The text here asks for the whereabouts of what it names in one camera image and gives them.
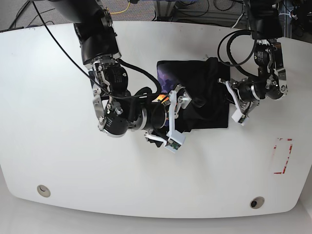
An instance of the black cloth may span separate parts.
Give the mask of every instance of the black cloth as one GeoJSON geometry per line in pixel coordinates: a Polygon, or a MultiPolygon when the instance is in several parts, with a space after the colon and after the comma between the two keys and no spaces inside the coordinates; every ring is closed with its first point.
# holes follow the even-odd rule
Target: black cloth
{"type": "Polygon", "coordinates": [[[217,58],[207,61],[159,61],[157,71],[164,92],[168,92],[168,84],[180,83],[193,99],[185,110],[180,110],[179,118],[175,120],[178,131],[228,128],[229,101],[232,98],[226,86],[217,82],[219,78],[230,80],[228,66],[218,62],[217,58]]]}

